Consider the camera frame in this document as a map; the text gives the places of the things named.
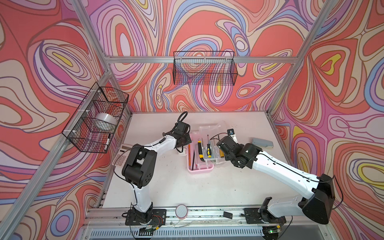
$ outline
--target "black mounting plate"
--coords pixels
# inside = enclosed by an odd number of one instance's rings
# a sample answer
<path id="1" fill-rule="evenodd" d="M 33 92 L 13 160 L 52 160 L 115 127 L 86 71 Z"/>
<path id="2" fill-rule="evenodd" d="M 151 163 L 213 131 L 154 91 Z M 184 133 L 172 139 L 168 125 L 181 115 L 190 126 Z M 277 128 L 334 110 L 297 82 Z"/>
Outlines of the black mounting plate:
<path id="1" fill-rule="evenodd" d="M 163 222 L 161 223 L 164 225 L 166 223 L 166 216 L 167 216 L 167 210 L 166 209 L 152 209 L 152 218 L 148 225 L 159 225 L 159 218 L 155 217 L 153 215 L 157 215 L 162 218 Z M 133 214 L 132 210 L 128 210 L 127 217 L 125 218 L 125 225 L 126 226 L 147 226 L 147 225 L 141 225 L 139 221 L 136 219 L 135 215 Z"/>
<path id="2" fill-rule="evenodd" d="M 246 208 L 246 209 L 244 209 L 244 214 L 246 216 L 250 216 L 250 217 L 245 218 L 247 220 L 247 224 L 265 223 L 261 220 L 261 215 L 260 215 L 260 213 L 257 212 L 258 210 L 259 210 L 259 208 Z M 269 223 L 283 224 L 286 222 L 287 221 L 285 220 L 284 216 L 279 217 L 279 218 L 275 218 L 274 216 L 271 216 L 271 220 Z"/>

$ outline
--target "metal grate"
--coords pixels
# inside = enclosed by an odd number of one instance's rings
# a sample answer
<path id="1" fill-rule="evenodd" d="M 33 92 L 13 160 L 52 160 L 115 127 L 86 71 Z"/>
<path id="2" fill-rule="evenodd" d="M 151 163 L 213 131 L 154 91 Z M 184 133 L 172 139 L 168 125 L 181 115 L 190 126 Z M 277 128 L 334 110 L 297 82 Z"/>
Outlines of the metal grate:
<path id="1" fill-rule="evenodd" d="M 175 85 L 235 85 L 233 51 L 175 51 Z"/>
<path id="2" fill-rule="evenodd" d="M 132 228 L 135 238 L 139 236 L 139 229 Z M 263 227 L 241 226 L 241 227 L 161 227 L 153 232 L 152 238 L 180 238 L 180 237 L 254 237 L 264 236 Z M 90 239 L 132 238 L 129 228 L 95 228 L 90 234 Z"/>
<path id="3" fill-rule="evenodd" d="M 112 87 L 99 87 L 80 119 L 66 136 L 81 152 L 106 153 L 128 103 L 129 95 Z M 107 113 L 117 124 L 97 119 L 99 113 Z"/>

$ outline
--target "tape roll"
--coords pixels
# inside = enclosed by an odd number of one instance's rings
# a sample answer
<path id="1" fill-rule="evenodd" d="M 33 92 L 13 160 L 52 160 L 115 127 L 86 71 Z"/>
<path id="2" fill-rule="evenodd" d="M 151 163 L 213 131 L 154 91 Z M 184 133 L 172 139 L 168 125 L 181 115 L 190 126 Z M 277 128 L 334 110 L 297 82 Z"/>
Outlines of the tape roll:
<path id="1" fill-rule="evenodd" d="M 184 204 L 180 204 L 176 207 L 176 216 L 178 219 L 183 220 L 188 215 L 188 208 Z"/>

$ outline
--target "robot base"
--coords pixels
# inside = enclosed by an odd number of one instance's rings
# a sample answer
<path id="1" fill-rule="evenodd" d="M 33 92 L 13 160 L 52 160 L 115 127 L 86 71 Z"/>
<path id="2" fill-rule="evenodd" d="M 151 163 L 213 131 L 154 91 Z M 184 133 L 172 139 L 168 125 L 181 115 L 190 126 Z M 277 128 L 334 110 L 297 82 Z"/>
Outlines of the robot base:
<path id="1" fill-rule="evenodd" d="M 274 230 L 276 227 L 263 227 L 263 239 L 265 240 L 277 240 L 279 239 L 279 233 L 268 233 L 269 230 Z"/>
<path id="2" fill-rule="evenodd" d="M 125 219 L 125 225 L 126 226 L 137 226 L 137 225 L 164 225 L 166 223 L 166 216 L 167 216 L 167 210 L 166 209 L 152 209 L 150 214 L 149 221 L 146 223 L 143 223 L 143 219 L 137 215 L 137 210 L 131 209 L 128 210 L 127 217 Z M 155 215 L 159 216 L 162 219 L 162 222 L 160 222 L 158 217 L 155 217 Z"/>
<path id="3" fill-rule="evenodd" d="M 247 224 L 253 223 L 277 223 L 284 224 L 286 223 L 285 217 L 276 218 L 272 215 L 268 217 L 268 219 L 263 219 L 262 215 L 258 212 L 259 208 L 246 208 L 244 209 L 245 219 L 247 220 Z"/>

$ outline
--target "clear plastic box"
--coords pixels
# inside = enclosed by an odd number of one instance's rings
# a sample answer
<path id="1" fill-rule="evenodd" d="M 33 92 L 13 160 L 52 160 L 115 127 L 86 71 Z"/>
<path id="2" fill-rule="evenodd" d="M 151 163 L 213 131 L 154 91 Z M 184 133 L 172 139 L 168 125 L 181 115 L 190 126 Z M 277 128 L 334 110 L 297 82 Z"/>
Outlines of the clear plastic box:
<path id="1" fill-rule="evenodd" d="M 208 173 L 213 170 L 215 167 L 214 164 L 203 162 L 200 160 L 199 154 L 198 154 L 198 145 L 197 140 L 193 141 L 190 144 L 190 147 L 188 149 L 188 155 L 189 158 L 187 158 L 187 169 L 190 174 L 199 174 L 199 173 Z"/>
<path id="2" fill-rule="evenodd" d="M 217 125 L 213 126 L 200 126 L 199 131 L 192 133 L 192 138 L 194 139 L 195 151 L 198 154 L 198 144 L 197 141 L 202 143 L 202 152 L 203 152 L 203 161 L 197 161 L 197 167 L 207 167 L 208 164 L 221 164 L 225 162 L 223 153 L 220 154 L 220 149 L 216 146 L 216 143 L 219 139 L 227 135 L 228 125 L 226 122 L 221 121 Z M 211 157 L 207 154 L 207 144 L 211 146 Z"/>

